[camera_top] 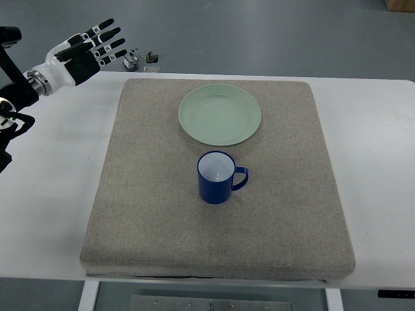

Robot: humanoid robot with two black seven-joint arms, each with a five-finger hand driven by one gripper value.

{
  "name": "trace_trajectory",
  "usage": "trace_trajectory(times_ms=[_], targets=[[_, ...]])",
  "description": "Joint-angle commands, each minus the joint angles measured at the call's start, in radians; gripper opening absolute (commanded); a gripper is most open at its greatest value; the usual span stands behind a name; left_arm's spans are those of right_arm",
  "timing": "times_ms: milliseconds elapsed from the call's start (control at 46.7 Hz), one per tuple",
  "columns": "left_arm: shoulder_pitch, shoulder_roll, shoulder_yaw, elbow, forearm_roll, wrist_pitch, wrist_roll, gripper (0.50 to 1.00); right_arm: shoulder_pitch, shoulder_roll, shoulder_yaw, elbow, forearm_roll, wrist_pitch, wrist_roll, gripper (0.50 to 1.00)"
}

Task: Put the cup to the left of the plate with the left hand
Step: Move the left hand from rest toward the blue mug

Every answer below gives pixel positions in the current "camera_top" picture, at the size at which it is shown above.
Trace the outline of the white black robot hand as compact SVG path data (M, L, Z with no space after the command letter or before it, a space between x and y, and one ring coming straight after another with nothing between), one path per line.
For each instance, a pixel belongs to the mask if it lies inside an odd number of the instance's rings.
M85 32L71 36L52 48L45 62L24 73L39 95L49 96L64 86L78 86L97 74L104 66L127 54L118 51L124 38L114 40L121 29L109 30L110 18Z

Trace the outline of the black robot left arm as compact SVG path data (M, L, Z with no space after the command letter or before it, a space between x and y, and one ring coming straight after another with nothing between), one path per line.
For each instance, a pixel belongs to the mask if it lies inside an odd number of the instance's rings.
M20 111L39 99L38 93L6 53L7 48L20 40L18 27L1 27L1 69L10 79L10 83L1 88L1 170L12 162L12 156L6 151L10 141L26 133L35 123L34 117Z

